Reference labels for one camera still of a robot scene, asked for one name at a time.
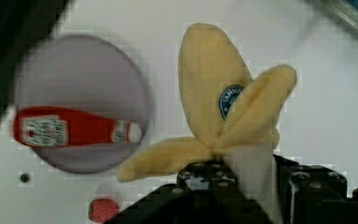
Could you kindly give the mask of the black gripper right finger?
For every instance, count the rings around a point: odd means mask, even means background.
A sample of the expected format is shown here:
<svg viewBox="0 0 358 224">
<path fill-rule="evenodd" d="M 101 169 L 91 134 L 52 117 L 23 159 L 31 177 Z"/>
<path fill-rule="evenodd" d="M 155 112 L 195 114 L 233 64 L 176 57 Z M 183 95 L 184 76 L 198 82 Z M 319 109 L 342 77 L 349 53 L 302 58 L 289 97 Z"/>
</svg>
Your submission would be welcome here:
<svg viewBox="0 0 358 224">
<path fill-rule="evenodd" d="M 344 175 L 322 165 L 274 159 L 284 224 L 358 224 L 358 188 L 348 196 Z"/>
</svg>

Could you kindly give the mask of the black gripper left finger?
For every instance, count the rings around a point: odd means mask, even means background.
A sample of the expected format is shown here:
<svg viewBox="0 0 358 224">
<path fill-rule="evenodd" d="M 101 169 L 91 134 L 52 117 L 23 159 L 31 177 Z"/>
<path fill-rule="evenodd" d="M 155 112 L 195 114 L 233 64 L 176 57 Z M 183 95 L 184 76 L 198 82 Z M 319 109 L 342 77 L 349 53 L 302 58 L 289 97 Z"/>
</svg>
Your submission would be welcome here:
<svg viewBox="0 0 358 224">
<path fill-rule="evenodd" d="M 273 224 L 239 189 L 238 178 L 219 161 L 190 163 L 167 184 L 105 224 Z"/>
</svg>

